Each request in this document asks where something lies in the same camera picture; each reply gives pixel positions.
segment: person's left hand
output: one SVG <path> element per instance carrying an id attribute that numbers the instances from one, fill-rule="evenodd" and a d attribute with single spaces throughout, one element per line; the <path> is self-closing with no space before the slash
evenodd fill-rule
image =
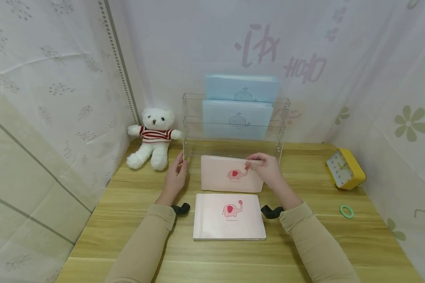
<path id="1" fill-rule="evenodd" d="M 187 160 L 183 161 L 183 152 L 181 151 L 165 173 L 164 190 L 162 190 L 156 204 L 172 205 L 179 191 L 185 185 L 187 167 Z"/>

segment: wooden desk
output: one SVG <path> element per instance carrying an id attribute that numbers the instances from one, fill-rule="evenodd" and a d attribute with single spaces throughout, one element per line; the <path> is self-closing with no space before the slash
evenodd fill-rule
<path id="1" fill-rule="evenodd" d="M 136 171 L 126 166 L 126 157 L 138 146 L 137 140 L 129 147 L 58 283 L 104 282 L 120 250 L 159 196 L 164 172 L 153 171 L 149 163 Z M 179 144 L 171 145 L 170 163 L 180 150 Z M 362 282 L 422 282 L 364 191 L 335 188 L 325 166 L 334 150 L 335 146 L 325 143 L 285 144 L 281 159 L 285 179 L 340 243 Z M 189 203 L 191 211 L 177 218 L 155 282 L 310 282 L 293 242 L 276 219 L 264 219 L 265 241 L 194 242 L 195 194 L 200 192 L 200 175 L 190 175 L 178 204 Z M 278 206 L 266 186 L 258 196 L 262 206 Z M 342 204 L 355 211 L 353 219 L 340 214 Z"/>

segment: white teddy bear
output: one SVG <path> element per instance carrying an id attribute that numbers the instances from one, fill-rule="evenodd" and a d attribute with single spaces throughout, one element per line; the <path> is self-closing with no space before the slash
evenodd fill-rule
<path id="1" fill-rule="evenodd" d="M 137 152 L 129 155 L 126 164 L 132 169 L 142 167 L 151 157 L 151 166 L 154 170 L 164 170 L 167 167 L 167 151 L 170 140 L 182 138 L 181 131 L 171 129 L 175 116 L 171 111 L 159 108 L 146 108 L 143 110 L 143 126 L 132 125 L 128 127 L 128 134 L 142 137 L 142 145 Z"/>

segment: clock face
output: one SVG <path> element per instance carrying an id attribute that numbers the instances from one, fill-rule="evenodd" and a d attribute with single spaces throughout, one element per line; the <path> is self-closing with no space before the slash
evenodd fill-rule
<path id="1" fill-rule="evenodd" d="M 327 165 L 329 166 L 332 176 L 334 177 L 335 184 L 338 186 L 346 184 L 346 182 L 348 182 L 354 176 L 340 150 L 336 150 L 334 154 L 327 160 Z"/>

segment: pink elephant illustration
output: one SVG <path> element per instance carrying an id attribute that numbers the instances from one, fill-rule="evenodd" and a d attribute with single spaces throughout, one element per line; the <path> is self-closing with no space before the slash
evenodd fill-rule
<path id="1" fill-rule="evenodd" d="M 222 214 L 227 218 L 231 216 L 236 217 L 236 214 L 242 211 L 242 200 L 239 200 L 238 203 L 240 204 L 240 208 L 237 208 L 234 204 L 224 206 Z"/>
<path id="2" fill-rule="evenodd" d="M 243 176 L 247 175 L 247 173 L 249 172 L 249 167 L 245 167 L 244 170 L 246 171 L 245 173 L 241 172 L 240 170 L 231 170 L 230 172 L 228 172 L 228 179 L 241 179 Z"/>

